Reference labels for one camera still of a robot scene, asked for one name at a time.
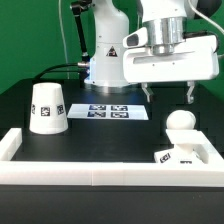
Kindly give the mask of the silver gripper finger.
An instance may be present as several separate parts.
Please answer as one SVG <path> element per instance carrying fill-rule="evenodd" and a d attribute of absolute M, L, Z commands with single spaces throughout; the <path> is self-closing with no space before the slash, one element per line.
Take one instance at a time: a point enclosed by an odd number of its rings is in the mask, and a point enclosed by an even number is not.
<path fill-rule="evenodd" d="M 195 88 L 195 82 L 194 81 L 188 81 L 187 82 L 187 93 L 186 93 L 186 99 L 187 99 L 187 103 L 188 104 L 192 104 L 194 102 L 194 96 L 193 96 L 193 92 L 194 92 L 194 88 Z"/>
<path fill-rule="evenodd" d="M 154 92 L 151 89 L 151 85 L 149 83 L 142 83 L 141 89 L 146 96 L 146 100 L 148 103 L 152 103 L 154 101 Z"/>

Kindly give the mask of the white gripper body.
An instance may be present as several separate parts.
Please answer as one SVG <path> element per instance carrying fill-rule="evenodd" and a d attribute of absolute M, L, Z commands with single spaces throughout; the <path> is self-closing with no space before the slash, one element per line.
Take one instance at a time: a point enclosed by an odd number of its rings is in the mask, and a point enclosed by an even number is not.
<path fill-rule="evenodd" d="M 210 80 L 219 74 L 215 35 L 187 38 L 165 55 L 154 55 L 145 46 L 147 40 L 145 28 L 123 39 L 123 71 L 129 83 Z"/>

